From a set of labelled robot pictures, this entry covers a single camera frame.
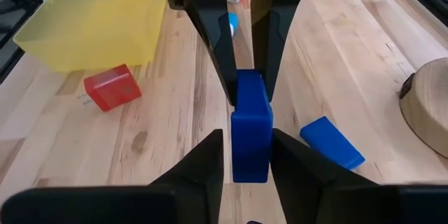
blue block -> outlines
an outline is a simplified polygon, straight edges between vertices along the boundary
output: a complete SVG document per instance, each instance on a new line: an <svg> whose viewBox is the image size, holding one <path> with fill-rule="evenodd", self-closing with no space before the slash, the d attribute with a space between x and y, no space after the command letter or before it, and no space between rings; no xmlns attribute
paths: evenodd
<svg viewBox="0 0 448 224"><path fill-rule="evenodd" d="M346 169L355 169L365 158L325 116L300 130L309 147Z"/></svg>
<svg viewBox="0 0 448 224"><path fill-rule="evenodd" d="M236 183L265 183L272 142L272 110L257 70L238 70L238 95L231 116L232 173Z"/></svg>

